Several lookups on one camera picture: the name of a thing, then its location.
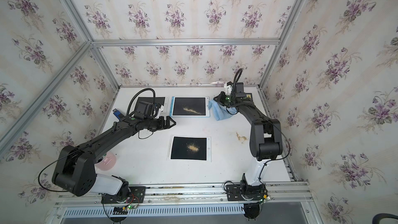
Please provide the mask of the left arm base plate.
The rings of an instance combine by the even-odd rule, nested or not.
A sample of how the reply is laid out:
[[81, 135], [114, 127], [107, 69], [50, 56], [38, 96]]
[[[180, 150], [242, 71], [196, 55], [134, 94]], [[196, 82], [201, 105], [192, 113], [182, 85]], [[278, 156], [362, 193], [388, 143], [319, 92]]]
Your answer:
[[131, 204], [143, 203], [145, 197], [146, 187], [122, 187], [115, 195], [102, 195], [102, 204]]

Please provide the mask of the light blue cloth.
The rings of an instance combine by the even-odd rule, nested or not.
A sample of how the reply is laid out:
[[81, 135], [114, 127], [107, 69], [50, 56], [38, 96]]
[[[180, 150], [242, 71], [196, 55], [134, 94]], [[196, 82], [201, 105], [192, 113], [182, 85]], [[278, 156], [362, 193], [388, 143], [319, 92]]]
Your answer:
[[215, 100], [209, 100], [208, 108], [212, 111], [212, 114], [217, 121], [229, 119], [238, 113], [235, 107], [227, 108], [225, 106], [221, 106]]

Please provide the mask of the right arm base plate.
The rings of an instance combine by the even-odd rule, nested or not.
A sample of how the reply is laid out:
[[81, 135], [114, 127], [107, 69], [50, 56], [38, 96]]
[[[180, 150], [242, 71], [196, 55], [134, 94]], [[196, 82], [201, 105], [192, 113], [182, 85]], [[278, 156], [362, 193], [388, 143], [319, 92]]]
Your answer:
[[224, 186], [228, 201], [262, 201], [267, 198], [268, 190], [264, 185], [241, 186], [229, 184]]

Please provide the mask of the blue framed drawing tablet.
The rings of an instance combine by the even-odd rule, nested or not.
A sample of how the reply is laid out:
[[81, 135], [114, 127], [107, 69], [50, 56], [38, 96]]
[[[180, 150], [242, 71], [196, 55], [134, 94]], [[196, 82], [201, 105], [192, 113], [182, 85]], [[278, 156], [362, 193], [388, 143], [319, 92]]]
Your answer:
[[208, 96], [173, 96], [171, 117], [209, 117]]

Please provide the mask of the white drawing tablet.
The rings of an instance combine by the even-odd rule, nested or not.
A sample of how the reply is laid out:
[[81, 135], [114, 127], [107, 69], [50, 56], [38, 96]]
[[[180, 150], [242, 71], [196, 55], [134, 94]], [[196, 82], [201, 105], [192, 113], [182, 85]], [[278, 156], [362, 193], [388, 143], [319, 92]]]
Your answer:
[[211, 137], [172, 135], [167, 159], [211, 162]]
[[[152, 103], [152, 100], [153, 100], [152, 97], [138, 97], [138, 99], [136, 101], [135, 109], [137, 109], [137, 105], [139, 102]], [[156, 97], [155, 103], [162, 105], [163, 111], [166, 111], [169, 107], [169, 97], [168, 96]]]

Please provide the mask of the dark blue book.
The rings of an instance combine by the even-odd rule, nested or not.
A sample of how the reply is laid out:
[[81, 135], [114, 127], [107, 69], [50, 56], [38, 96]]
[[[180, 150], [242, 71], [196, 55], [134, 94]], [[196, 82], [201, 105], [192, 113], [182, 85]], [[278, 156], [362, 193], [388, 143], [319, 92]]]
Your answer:
[[245, 101], [253, 101], [252, 93], [244, 93], [242, 99], [244, 99]]

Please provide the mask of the aluminium mounting rail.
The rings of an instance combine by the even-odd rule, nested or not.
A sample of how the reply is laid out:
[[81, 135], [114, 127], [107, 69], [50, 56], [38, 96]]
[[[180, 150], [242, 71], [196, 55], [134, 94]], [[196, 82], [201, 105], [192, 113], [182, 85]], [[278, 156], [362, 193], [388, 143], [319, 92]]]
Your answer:
[[[156, 206], [230, 203], [225, 192], [228, 185], [229, 183], [146, 185], [144, 198], [137, 204]], [[271, 198], [269, 203], [315, 201], [306, 182], [270, 182], [265, 186]], [[55, 201], [56, 207], [100, 207], [101, 205], [101, 196], [97, 194], [87, 194], [83, 197], [60, 194]]]

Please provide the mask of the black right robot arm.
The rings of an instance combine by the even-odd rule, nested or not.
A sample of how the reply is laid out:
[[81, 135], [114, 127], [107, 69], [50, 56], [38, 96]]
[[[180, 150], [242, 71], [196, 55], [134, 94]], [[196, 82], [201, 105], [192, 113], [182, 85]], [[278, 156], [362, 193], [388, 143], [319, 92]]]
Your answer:
[[267, 117], [255, 106], [251, 94], [246, 93], [244, 84], [239, 82], [242, 72], [242, 68], [238, 69], [233, 81], [224, 84], [225, 91], [214, 97], [211, 107], [218, 120], [241, 114], [250, 124], [249, 149], [254, 159], [242, 176], [239, 190], [245, 198], [252, 198], [266, 192], [262, 176], [268, 167], [287, 155], [278, 158], [283, 154], [285, 137], [279, 120]]

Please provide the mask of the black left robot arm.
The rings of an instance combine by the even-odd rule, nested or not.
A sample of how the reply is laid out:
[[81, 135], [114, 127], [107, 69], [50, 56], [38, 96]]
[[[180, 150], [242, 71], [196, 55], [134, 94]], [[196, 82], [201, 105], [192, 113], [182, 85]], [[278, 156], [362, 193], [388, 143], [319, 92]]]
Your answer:
[[[151, 100], [137, 102], [136, 110], [132, 110], [134, 100], [146, 91], [152, 93]], [[154, 133], [174, 127], [176, 122], [170, 116], [160, 116], [161, 111], [155, 91], [142, 89], [133, 96], [126, 115], [114, 122], [110, 129], [90, 141], [78, 146], [68, 145], [60, 151], [59, 158], [53, 162], [52, 183], [60, 188], [60, 192], [69, 192], [76, 197], [97, 193], [110, 196], [116, 202], [126, 201], [131, 195], [128, 181], [118, 176], [98, 174], [95, 165], [119, 143], [142, 130]]]

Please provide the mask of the pink pen cup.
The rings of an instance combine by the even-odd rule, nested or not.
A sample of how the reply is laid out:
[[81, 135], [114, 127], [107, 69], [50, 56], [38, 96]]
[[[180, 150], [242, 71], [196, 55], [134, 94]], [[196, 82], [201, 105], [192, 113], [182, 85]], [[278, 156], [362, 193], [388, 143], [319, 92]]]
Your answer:
[[95, 164], [95, 167], [101, 171], [109, 171], [116, 165], [116, 162], [116, 155], [109, 151], [102, 156], [99, 162]]

